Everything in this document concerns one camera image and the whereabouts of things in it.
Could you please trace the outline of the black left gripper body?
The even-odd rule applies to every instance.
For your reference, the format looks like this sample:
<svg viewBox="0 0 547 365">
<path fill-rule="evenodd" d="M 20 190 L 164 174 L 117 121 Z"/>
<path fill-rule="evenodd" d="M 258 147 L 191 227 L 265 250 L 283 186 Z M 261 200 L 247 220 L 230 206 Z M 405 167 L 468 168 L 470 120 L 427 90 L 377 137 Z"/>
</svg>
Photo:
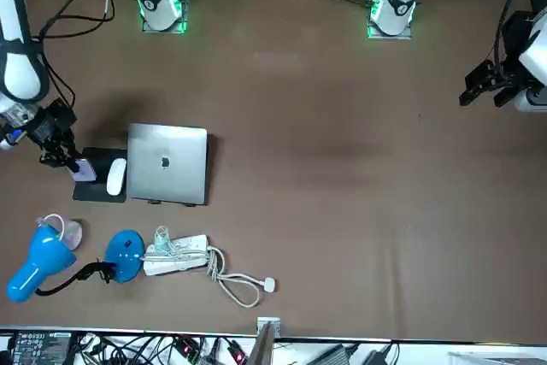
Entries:
<svg viewBox="0 0 547 365">
<path fill-rule="evenodd" d="M 533 48 L 534 22 L 531 11 L 515 11 L 501 28 L 501 40 L 505 58 L 492 65 L 492 75 L 496 83 L 530 83 L 534 77 L 530 68 L 534 67 Z"/>
</svg>

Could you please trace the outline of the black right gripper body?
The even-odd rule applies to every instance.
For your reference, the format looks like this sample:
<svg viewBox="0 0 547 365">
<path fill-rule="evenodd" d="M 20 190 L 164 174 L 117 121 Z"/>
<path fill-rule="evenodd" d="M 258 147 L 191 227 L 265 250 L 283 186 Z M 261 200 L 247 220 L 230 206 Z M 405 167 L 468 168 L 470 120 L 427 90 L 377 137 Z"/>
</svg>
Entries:
<svg viewBox="0 0 547 365">
<path fill-rule="evenodd" d="M 29 122 L 29 138 L 37 144 L 72 144 L 77 117 L 61 98 L 55 99 Z"/>
</svg>

